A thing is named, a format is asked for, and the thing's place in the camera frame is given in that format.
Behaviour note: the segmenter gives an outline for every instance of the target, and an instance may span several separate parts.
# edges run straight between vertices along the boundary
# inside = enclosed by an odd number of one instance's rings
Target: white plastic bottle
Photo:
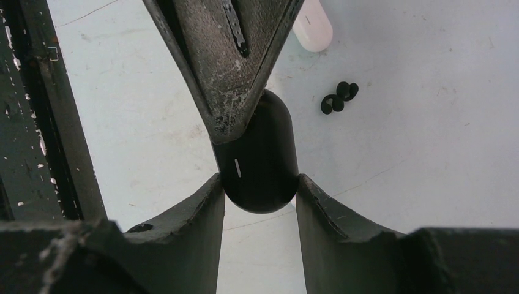
[[[299,43],[310,52],[320,52],[332,43],[334,29],[319,0],[304,0],[292,26]]]

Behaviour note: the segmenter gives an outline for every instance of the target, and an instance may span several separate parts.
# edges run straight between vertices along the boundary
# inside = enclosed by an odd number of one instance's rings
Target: curved metal support
[[[300,175],[297,222],[307,293],[402,293],[409,289],[398,237]]]
[[[2,293],[215,293],[225,194],[197,192],[123,234],[114,222],[0,222]]]

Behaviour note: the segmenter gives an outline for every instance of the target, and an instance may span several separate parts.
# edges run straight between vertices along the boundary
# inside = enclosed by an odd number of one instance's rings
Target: white line marking
[[[234,163],[236,164],[236,170],[238,171],[238,178],[241,178],[242,172],[240,171],[240,165],[238,164],[238,158],[234,159]]]

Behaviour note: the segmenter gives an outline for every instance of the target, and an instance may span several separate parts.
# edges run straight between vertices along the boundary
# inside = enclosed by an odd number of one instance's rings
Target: chipped paint
[[[6,35],[7,35],[7,41],[9,42],[7,45],[12,50],[13,49],[13,43],[11,42],[11,38],[12,38],[12,36],[11,36],[11,29],[8,26],[6,26]]]
[[[45,141],[43,140],[42,131],[40,129],[37,129],[36,132],[38,133],[38,137],[40,137],[40,148],[42,149],[43,156],[47,156],[47,148],[45,147]]]
[[[21,62],[18,58],[16,58],[14,53],[13,53],[13,62],[15,64],[15,67],[17,68],[17,70],[20,70]]]

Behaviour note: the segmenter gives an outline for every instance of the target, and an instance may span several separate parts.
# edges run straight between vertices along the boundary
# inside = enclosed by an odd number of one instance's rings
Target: dark metal support block
[[[401,248],[417,293],[519,293],[517,230],[423,228]]]
[[[300,175],[297,221],[307,293],[402,293],[409,290],[397,237]]]
[[[101,220],[0,223],[1,293],[215,293],[225,194],[219,175],[127,233]]]

